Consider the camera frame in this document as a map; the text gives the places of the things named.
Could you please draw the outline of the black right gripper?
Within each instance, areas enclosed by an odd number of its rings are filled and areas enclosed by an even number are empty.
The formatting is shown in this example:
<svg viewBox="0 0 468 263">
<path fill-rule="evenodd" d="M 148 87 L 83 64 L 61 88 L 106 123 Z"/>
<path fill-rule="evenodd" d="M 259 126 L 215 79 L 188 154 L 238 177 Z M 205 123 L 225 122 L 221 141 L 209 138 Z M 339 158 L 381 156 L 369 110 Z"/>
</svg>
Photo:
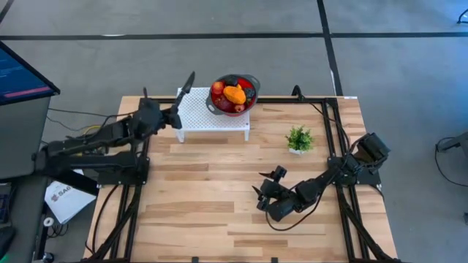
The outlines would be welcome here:
<svg viewBox="0 0 468 263">
<path fill-rule="evenodd" d="M 274 171 L 260 172 L 260 175 L 273 180 Z M 261 202 L 264 205 L 269 205 L 271 203 L 271 200 L 273 200 L 273 203 L 283 202 L 286 199 L 290 198 L 290 196 L 292 195 L 292 191 L 288 188 L 284 187 L 276 181 L 271 181 L 267 179 L 263 181 L 261 185 L 261 190 L 259 190 L 255 186 L 252 186 L 252 188 L 257 194 L 257 199 L 261 200 Z"/>
</svg>

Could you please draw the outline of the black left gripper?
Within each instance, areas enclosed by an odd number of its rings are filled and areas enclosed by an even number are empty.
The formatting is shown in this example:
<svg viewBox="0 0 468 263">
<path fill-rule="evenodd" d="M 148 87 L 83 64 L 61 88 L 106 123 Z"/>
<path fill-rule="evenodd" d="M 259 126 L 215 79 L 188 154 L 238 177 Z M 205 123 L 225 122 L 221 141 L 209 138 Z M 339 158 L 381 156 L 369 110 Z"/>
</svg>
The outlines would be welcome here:
<svg viewBox="0 0 468 263">
<path fill-rule="evenodd" d="M 178 114 L 178 109 L 169 107 L 164 110 L 161 110 L 161 112 L 165 124 L 171 125 L 174 129 L 182 128 L 180 115 Z"/>
</svg>

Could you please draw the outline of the black kitchen knife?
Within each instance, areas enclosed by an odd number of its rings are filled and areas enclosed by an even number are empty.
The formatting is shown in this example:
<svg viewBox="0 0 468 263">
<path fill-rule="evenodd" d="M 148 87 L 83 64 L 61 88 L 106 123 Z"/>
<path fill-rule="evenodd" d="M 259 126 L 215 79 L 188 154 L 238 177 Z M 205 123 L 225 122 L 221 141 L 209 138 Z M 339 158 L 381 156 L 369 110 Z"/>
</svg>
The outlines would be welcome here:
<svg viewBox="0 0 468 263">
<path fill-rule="evenodd" d="M 194 81 L 195 81 L 195 72 L 192 72 L 190 76 L 188 77 L 188 79 L 186 80 L 185 84 L 182 86 L 180 93 L 177 95 L 175 102 L 173 106 L 171 107 L 171 110 L 173 112 L 178 111 L 178 107 L 180 103 L 182 102 L 183 97 L 190 93 Z"/>
</svg>

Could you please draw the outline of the orange yellow mango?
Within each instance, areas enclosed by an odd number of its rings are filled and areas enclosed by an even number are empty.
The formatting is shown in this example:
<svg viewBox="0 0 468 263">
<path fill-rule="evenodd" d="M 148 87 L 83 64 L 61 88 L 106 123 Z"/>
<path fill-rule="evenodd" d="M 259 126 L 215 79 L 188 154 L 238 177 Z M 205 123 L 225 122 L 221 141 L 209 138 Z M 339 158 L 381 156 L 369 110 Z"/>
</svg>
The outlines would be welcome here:
<svg viewBox="0 0 468 263">
<path fill-rule="evenodd" d="M 236 86 L 226 86 L 223 94 L 233 104 L 244 104 L 246 102 L 244 90 L 237 89 Z"/>
</svg>

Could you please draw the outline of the red colander bowl grey rim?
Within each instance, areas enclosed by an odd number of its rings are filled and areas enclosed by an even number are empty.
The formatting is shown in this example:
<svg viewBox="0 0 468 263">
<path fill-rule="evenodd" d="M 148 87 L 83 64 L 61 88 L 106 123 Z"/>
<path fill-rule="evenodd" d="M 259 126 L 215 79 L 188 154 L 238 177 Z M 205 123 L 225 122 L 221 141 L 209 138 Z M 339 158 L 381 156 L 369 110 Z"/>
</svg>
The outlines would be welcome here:
<svg viewBox="0 0 468 263">
<path fill-rule="evenodd" d="M 238 116 L 241 116 L 241 115 L 247 113 L 251 108 L 253 108 L 253 106 L 257 102 L 257 99 L 259 97 L 259 91 L 260 91 L 260 82 L 259 82 L 259 80 L 257 78 L 255 78 L 255 77 L 251 76 L 251 75 L 236 75 L 236 74 L 231 74 L 231 75 L 235 75 L 238 78 L 238 84 L 241 85 L 242 89 L 253 88 L 255 90 L 255 92 L 256 92 L 255 98 L 253 98 L 252 100 L 246 100 L 246 102 L 244 103 L 246 105 L 246 109 L 242 113 L 236 113 L 235 110 L 233 110 L 231 113 L 226 113 L 226 112 L 223 112 L 223 111 L 219 110 L 218 107 L 214 104 L 215 98 L 217 98 L 219 96 L 214 96 L 211 93 L 211 87 L 210 87 L 208 89 L 208 97 L 207 97 L 207 99 L 205 101 L 205 104 L 206 104 L 206 107 L 208 108 L 208 111 L 213 113 L 214 115 L 226 115 L 226 116 L 230 116 L 230 117 L 238 117 Z M 227 75 L 222 76 L 222 77 L 218 78 L 217 80 L 215 80 L 214 82 L 222 81 L 224 83 L 224 78 L 226 76 Z"/>
</svg>

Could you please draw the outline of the white perforated shelf riser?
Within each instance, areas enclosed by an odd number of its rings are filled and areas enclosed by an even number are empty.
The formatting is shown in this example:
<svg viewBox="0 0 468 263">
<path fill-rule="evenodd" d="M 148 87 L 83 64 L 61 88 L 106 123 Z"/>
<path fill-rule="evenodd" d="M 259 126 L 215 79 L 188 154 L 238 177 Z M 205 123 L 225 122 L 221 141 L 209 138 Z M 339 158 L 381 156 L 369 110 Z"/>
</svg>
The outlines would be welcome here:
<svg viewBox="0 0 468 263">
<path fill-rule="evenodd" d="M 186 132 L 243 132 L 244 139 L 249 140 L 250 118 L 249 112 L 230 117 L 215 115 L 214 107 L 207 106 L 210 88 L 191 88 L 184 95 L 178 106 L 181 119 L 181 129 L 176 129 L 179 142 L 184 142 Z"/>
</svg>

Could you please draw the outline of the small green potted plant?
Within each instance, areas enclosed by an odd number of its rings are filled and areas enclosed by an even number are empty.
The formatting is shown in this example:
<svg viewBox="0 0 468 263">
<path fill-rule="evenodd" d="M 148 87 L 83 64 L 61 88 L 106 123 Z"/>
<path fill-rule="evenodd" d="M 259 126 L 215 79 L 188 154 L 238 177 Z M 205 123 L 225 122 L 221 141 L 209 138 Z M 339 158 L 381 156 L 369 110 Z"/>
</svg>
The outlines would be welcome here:
<svg viewBox="0 0 468 263">
<path fill-rule="evenodd" d="M 290 133 L 285 136 L 289 152 L 301 155 L 309 152 L 313 145 L 314 138 L 311 135 L 310 129 L 305 129 L 304 126 L 292 127 Z"/>
</svg>

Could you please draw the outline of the black stand foot bar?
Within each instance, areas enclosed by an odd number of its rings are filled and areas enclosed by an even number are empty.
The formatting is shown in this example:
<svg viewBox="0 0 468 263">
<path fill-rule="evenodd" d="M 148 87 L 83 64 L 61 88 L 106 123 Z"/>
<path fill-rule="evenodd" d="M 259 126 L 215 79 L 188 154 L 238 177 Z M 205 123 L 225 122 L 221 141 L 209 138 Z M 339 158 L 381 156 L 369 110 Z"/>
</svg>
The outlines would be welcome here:
<svg viewBox="0 0 468 263">
<path fill-rule="evenodd" d="M 97 182 L 95 180 L 74 172 L 73 170 L 67 170 L 51 177 L 55 181 L 64 183 L 87 194 L 96 196 L 99 193 Z"/>
</svg>

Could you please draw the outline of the white printed paper booklet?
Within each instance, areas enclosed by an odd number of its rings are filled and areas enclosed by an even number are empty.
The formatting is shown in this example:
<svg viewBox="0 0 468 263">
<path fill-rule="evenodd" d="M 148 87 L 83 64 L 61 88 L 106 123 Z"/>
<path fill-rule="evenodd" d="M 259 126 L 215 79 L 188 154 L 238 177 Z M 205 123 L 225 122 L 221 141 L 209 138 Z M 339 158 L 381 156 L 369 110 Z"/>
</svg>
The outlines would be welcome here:
<svg viewBox="0 0 468 263">
<path fill-rule="evenodd" d="M 53 181 L 45 192 L 45 202 L 60 224 L 67 223 L 95 199 L 95 195 L 57 181 Z"/>
</svg>

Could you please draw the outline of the grey cabinet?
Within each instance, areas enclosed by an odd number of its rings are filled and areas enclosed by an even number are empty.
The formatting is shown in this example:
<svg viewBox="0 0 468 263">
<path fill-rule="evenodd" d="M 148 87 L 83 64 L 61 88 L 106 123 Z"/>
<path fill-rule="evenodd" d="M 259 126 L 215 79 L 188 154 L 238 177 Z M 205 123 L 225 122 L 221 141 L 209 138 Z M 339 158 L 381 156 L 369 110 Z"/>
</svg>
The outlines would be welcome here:
<svg viewBox="0 0 468 263">
<path fill-rule="evenodd" d="M 32 155 L 41 143 L 49 98 L 0 106 L 0 181 L 34 171 Z"/>
</svg>

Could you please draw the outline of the black monitor blue screen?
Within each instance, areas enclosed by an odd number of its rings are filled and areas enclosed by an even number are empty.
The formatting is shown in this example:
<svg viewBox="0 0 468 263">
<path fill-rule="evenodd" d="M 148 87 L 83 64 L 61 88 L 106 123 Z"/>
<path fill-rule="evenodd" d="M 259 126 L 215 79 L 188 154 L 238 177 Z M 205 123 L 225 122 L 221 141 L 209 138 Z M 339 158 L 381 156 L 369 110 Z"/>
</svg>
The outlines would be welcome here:
<svg viewBox="0 0 468 263">
<path fill-rule="evenodd" d="M 56 96 L 61 90 L 0 41 L 0 105 Z"/>
</svg>

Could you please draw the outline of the black aluminium table frame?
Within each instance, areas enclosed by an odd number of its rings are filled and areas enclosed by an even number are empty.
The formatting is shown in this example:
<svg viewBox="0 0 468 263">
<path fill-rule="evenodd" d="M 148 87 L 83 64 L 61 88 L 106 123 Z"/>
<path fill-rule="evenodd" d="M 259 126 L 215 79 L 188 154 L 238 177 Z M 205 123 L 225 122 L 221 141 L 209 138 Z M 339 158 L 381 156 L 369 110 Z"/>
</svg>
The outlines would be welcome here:
<svg viewBox="0 0 468 263">
<path fill-rule="evenodd" d="M 289 152 L 292 127 L 311 130 L 313 148 Z M 327 187 L 320 204 L 274 223 L 257 209 L 264 177 L 287 169 L 286 187 L 324 172 L 345 152 L 344 136 L 364 135 L 357 99 L 266 96 L 241 131 L 158 133 L 141 153 L 146 184 L 103 187 L 84 258 L 104 263 L 399 263 L 383 199 L 372 186 Z"/>
</svg>

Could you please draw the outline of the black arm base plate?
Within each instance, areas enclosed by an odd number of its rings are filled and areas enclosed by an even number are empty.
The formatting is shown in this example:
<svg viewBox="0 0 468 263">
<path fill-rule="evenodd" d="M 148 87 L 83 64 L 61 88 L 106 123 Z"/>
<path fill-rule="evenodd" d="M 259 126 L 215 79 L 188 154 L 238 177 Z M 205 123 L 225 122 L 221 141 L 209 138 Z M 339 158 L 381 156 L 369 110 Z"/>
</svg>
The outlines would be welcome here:
<svg viewBox="0 0 468 263">
<path fill-rule="evenodd" d="M 363 159 L 357 159 L 354 156 L 331 157 L 327 160 L 329 168 L 340 168 L 335 182 L 344 186 L 355 184 L 377 186 L 381 184 L 380 176 L 376 169 L 367 167 Z"/>
<path fill-rule="evenodd" d="M 150 158 L 138 158 L 134 164 L 98 169 L 99 185 L 139 186 L 146 184 Z"/>
</svg>

